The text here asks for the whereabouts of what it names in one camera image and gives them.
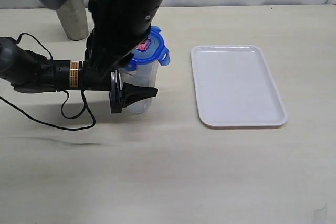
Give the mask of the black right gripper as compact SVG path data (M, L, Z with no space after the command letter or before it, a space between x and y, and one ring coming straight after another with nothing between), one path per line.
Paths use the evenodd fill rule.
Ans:
M94 29L86 40L85 61L97 72L126 66L132 50L149 35L163 0L90 0Z

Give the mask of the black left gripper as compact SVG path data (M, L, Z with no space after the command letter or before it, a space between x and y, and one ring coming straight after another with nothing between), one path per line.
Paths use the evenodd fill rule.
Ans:
M123 83L119 69L103 76L93 69L85 68L82 71L82 89L92 91L108 91L111 114L120 114L136 102L157 96L155 87L141 87Z

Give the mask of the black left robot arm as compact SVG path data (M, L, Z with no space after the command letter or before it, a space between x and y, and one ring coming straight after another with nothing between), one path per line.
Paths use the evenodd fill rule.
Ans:
M123 82L118 70L103 75L90 68L86 61L47 59L23 50L11 37L1 37L1 79L20 93L108 91L112 114L121 113L124 108L158 93L155 87Z

